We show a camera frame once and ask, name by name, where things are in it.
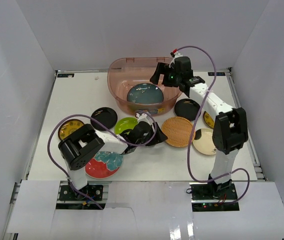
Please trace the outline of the woven bamboo tray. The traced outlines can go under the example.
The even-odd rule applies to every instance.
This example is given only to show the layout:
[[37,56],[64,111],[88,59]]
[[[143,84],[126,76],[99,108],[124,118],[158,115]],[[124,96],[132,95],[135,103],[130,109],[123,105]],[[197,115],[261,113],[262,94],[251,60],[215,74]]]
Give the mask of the woven bamboo tray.
[[162,132],[167,136],[165,142],[175,148],[188,146],[192,129],[192,123],[188,119],[179,116],[168,118],[161,126]]

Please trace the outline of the dark blue ceramic plate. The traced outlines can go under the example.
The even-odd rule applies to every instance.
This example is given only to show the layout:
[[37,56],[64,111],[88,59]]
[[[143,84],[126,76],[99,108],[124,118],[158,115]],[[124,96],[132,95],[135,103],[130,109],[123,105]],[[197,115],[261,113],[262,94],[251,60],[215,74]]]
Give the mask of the dark blue ceramic plate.
[[134,104],[159,104],[164,101],[162,90],[151,83],[140,83],[132,87],[126,97],[128,102]]

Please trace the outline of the red and teal floral plate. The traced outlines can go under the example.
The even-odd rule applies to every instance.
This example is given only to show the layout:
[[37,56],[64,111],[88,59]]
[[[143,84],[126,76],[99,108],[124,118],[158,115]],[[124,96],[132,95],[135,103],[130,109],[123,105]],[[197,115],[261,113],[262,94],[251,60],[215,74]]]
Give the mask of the red and teal floral plate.
[[99,151],[85,166],[85,173],[93,179],[109,178],[120,169],[123,159],[121,154]]

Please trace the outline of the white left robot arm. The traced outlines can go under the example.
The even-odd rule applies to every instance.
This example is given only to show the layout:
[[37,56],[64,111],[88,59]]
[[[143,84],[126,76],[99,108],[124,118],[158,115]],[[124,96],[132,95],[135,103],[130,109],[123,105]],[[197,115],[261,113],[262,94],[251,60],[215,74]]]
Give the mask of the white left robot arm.
[[58,144],[71,185],[70,193],[81,200],[87,196],[88,181],[85,166],[93,159],[108,157],[110,160],[133,153],[137,146],[154,146],[168,140],[158,123],[139,122],[133,129],[112,135],[95,130],[85,124]]

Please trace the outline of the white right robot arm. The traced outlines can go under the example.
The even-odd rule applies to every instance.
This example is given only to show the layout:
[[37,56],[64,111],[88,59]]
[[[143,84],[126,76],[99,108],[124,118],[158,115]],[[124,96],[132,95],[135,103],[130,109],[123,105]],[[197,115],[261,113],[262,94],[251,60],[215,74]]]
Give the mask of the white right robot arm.
[[213,169],[208,176],[208,195],[218,200],[225,195],[232,183],[232,171],[239,150],[248,141],[247,114],[242,108],[234,108],[211,91],[211,86],[194,75],[191,60],[187,56],[174,57],[171,63],[159,62],[150,82],[166,87],[179,88],[191,100],[200,104],[214,119],[212,141],[216,148]]

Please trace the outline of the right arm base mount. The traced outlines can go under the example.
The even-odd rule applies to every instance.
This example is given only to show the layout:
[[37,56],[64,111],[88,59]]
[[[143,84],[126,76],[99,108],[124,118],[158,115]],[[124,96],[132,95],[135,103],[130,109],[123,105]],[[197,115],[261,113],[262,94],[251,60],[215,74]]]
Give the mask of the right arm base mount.
[[240,210],[235,185],[215,192],[211,185],[190,184],[185,191],[191,197],[192,211],[196,212],[237,212]]

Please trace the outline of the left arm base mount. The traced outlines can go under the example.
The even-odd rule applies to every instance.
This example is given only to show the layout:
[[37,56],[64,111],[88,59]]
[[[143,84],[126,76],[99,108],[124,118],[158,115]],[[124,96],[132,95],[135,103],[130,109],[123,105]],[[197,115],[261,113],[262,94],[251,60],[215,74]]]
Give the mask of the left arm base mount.
[[103,210],[107,195],[101,184],[88,184],[80,193],[74,191],[69,184],[62,184],[56,201],[57,210]]

